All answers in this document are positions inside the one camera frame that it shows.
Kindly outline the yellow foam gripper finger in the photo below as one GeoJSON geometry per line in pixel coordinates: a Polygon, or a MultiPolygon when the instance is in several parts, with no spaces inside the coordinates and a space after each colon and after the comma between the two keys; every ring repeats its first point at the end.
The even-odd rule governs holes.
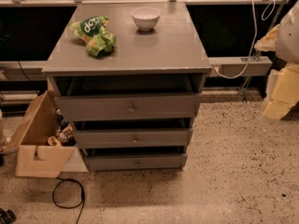
{"type": "Polygon", "coordinates": [[[272,69],[266,85],[261,120],[276,122],[299,102],[299,64],[287,63],[280,71],[272,69]]]}

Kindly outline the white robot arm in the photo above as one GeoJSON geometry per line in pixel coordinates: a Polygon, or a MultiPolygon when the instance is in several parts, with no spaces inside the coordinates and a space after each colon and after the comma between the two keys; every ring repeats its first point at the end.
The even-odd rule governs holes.
{"type": "Polygon", "coordinates": [[[299,1],[254,45],[258,51],[274,51],[286,62],[268,77],[261,119],[274,123],[284,118],[299,102],[299,1]]]}

